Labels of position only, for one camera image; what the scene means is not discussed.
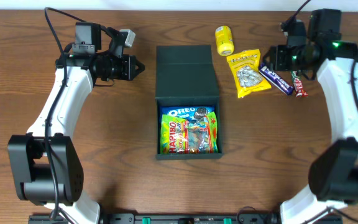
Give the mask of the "yellow can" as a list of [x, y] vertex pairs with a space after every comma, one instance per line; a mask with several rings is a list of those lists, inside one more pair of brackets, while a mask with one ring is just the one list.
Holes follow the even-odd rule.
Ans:
[[232, 32], [228, 26], [220, 26], [215, 31], [215, 39], [218, 54], [228, 56], [234, 51], [234, 42]]

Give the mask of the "dark blue Dairy Milk bar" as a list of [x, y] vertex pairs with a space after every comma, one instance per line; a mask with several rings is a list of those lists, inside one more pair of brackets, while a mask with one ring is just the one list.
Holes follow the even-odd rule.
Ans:
[[264, 63], [259, 65], [259, 73], [276, 86], [280, 91], [286, 95], [291, 95], [294, 91], [294, 87], [285, 81], [280, 75], [273, 70], [270, 70]]

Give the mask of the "green Haribo gummy bag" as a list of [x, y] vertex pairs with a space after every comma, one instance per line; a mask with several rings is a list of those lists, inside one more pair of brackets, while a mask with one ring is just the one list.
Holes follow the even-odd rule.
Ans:
[[215, 112], [195, 121], [164, 114], [161, 119], [160, 153], [218, 153], [217, 134], [218, 121]]

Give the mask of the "black gift box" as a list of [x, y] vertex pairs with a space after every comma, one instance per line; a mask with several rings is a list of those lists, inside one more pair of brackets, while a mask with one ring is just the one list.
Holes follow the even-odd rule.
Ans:
[[[223, 156], [223, 129], [219, 105], [219, 88], [213, 67], [210, 45], [158, 46], [156, 54], [155, 101], [157, 107], [158, 160], [219, 159]], [[160, 153], [160, 129], [164, 106], [213, 106], [218, 121], [218, 153]]]

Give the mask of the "blue Oreo cookie pack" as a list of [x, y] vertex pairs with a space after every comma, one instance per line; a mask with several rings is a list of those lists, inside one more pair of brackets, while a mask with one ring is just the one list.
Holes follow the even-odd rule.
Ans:
[[214, 111], [213, 106], [164, 106], [160, 108], [161, 115], [196, 121]]

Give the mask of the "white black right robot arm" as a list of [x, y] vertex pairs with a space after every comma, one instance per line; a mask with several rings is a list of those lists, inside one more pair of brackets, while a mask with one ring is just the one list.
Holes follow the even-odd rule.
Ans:
[[358, 203], [358, 45], [341, 39], [341, 12], [318, 9], [309, 24], [295, 16], [280, 26], [284, 45], [263, 57], [270, 70], [312, 72], [326, 99], [331, 145], [311, 165], [308, 185], [280, 205], [272, 223], [329, 221]]

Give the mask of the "red green KitKat bar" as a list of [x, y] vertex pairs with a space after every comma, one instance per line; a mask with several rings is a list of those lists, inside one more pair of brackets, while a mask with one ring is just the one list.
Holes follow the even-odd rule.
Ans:
[[303, 88], [303, 83], [297, 71], [291, 71], [291, 79], [295, 89], [296, 97], [308, 97], [307, 92]]

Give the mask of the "yellow sunflower seed bag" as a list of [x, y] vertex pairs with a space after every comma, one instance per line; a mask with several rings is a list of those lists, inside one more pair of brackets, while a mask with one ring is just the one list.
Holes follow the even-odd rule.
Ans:
[[271, 89], [271, 84], [260, 74], [260, 50], [250, 49], [226, 57], [237, 88], [237, 97]]

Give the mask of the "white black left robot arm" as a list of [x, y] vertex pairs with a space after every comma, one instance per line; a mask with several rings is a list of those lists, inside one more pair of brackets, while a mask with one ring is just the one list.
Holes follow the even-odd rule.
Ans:
[[84, 191], [84, 172], [73, 144], [80, 111], [97, 80], [133, 80], [145, 66], [124, 53], [135, 33], [77, 22], [75, 41], [61, 49], [55, 81], [39, 116], [7, 150], [20, 200], [51, 210], [51, 221], [106, 223], [101, 206]]

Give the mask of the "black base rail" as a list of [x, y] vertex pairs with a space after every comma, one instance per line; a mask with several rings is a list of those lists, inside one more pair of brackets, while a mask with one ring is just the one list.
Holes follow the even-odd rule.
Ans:
[[[31, 215], [27, 221], [29, 224], [46, 223], [70, 223], [63, 217], [51, 221], [45, 215]], [[277, 214], [243, 213], [237, 216], [231, 215], [134, 215], [132, 213], [115, 213], [99, 219], [99, 223], [105, 224], [267, 224], [281, 223]], [[313, 222], [317, 224], [342, 224], [339, 215], [328, 215]]]

